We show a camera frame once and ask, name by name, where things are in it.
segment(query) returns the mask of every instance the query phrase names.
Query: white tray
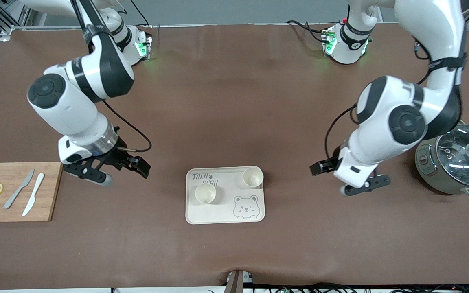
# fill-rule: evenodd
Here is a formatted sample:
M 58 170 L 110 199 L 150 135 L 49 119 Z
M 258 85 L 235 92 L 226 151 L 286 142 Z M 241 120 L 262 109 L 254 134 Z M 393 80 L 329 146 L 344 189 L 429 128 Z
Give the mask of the white tray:
M 244 184 L 242 174 L 247 168 L 191 169 L 186 175 L 186 221 L 193 225 L 261 221 L 265 217 L 264 186 Z M 216 198 L 210 204 L 195 197 L 195 189 L 202 183 L 216 187 Z

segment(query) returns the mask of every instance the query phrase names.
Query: gray floor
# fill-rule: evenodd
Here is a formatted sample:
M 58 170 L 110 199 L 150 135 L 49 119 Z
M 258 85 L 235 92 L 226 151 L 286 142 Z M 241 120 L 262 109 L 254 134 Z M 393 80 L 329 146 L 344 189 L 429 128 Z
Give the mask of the gray floor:
M 334 22 L 346 16 L 344 0 L 137 0 L 136 5 L 150 24 L 252 24 L 277 23 L 287 20 L 300 22 Z M 463 0 L 464 8 L 469 0 Z M 143 24 L 129 0 L 123 4 L 128 14 L 127 24 Z M 392 9 L 382 9 L 384 22 L 396 22 Z M 77 26 L 77 20 L 48 15 L 45 26 Z

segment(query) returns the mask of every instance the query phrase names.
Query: pot lid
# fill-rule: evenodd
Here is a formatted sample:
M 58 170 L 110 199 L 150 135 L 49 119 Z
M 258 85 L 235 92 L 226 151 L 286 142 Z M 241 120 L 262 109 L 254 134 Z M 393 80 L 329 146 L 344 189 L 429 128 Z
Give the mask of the pot lid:
M 438 137 L 438 162 L 456 181 L 469 186 L 469 125 L 459 124 Z

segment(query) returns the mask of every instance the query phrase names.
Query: knife handle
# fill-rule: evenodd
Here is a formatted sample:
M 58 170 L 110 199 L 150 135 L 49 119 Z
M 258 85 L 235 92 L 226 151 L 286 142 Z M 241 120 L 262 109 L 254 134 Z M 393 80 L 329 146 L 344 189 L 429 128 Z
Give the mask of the knife handle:
M 39 190 L 39 185 L 41 185 L 41 182 L 43 182 L 43 179 L 44 179 L 44 173 L 39 173 L 39 175 L 37 175 L 37 179 L 35 180 L 34 190 L 32 191 L 32 195 L 30 195 L 30 197 L 35 197 L 35 194 Z
M 15 200 L 15 198 L 17 198 L 17 195 L 21 192 L 21 189 L 23 189 L 22 186 L 20 186 L 16 191 L 15 193 L 13 193 L 12 197 L 10 197 L 7 202 L 5 202 L 5 205 L 3 206 L 3 208 L 5 209 L 8 209 L 12 206 L 13 204 L 13 201 Z

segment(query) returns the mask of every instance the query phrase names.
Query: bear drawing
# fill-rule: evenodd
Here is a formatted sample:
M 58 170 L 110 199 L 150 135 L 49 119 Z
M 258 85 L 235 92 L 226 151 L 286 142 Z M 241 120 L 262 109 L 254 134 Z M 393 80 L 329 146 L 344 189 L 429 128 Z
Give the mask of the bear drawing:
M 237 219 L 250 219 L 251 217 L 258 217 L 260 215 L 260 208 L 258 206 L 258 197 L 251 195 L 249 198 L 242 198 L 237 196 L 234 198 L 233 214 Z

